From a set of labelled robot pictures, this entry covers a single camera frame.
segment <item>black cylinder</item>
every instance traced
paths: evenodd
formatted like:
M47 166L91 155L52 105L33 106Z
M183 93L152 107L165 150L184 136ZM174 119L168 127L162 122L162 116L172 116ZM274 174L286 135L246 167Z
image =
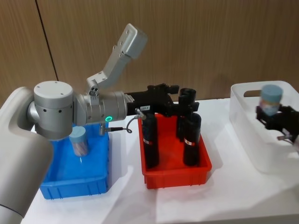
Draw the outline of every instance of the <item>black cylinder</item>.
M157 119L154 114L146 114L142 121L143 148L147 168L153 168L159 164Z
M183 162L187 166L199 164L199 137L200 137L201 117L192 113L189 118L185 118L185 139Z
M179 92L178 104L190 105L195 101L196 91L194 89L183 88Z
M185 117L178 116L176 137L179 139L180 142L184 141L184 133L185 133L184 125L185 125Z

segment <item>wooden wall panel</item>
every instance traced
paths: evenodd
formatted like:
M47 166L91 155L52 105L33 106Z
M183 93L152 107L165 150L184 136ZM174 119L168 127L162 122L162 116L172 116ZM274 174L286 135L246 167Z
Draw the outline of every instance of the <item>wooden wall panel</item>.
M299 90L297 0L38 0L59 80L85 89L127 23L149 42L114 89L149 84L229 97L234 83L285 80Z
M0 106L18 87L56 80L34 0L0 1Z

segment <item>blue plastic tray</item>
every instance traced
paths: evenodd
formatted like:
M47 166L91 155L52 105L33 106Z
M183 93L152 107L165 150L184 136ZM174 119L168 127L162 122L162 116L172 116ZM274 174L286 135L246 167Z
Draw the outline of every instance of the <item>blue plastic tray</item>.
M108 134L99 136L99 125L85 128L90 150L87 156L76 156L69 138L52 142L54 159L40 187L45 199L108 191Z

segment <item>green led light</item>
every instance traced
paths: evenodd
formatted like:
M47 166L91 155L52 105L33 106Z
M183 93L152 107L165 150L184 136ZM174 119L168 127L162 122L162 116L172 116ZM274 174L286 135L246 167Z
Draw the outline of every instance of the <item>green led light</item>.
M113 119L113 117L108 116L108 117L106 117L105 121L106 121L106 122L109 122L109 121L112 121L112 119Z

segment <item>robotic arm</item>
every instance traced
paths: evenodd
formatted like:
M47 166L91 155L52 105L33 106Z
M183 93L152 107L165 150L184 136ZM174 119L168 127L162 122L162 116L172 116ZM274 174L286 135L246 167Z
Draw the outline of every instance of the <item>robotic arm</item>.
M280 105L278 113L268 116L260 106L256 107L256 119L266 129L280 131L283 135L278 140L286 140L299 147L299 112L290 106Z
M25 217L52 161L49 140L69 136L73 124L101 123L105 127L106 122L141 111L188 116L197 110L199 104L188 94L180 96L183 103L173 103L168 94L178 93L178 86L148 86L147 91L127 94L102 92L140 55L146 42L147 36L128 24L103 71L87 79L86 94L74 93L67 83L47 81L36 85L33 92L22 87L9 96L0 109L1 224L17 224ZM33 126L37 134L31 132Z

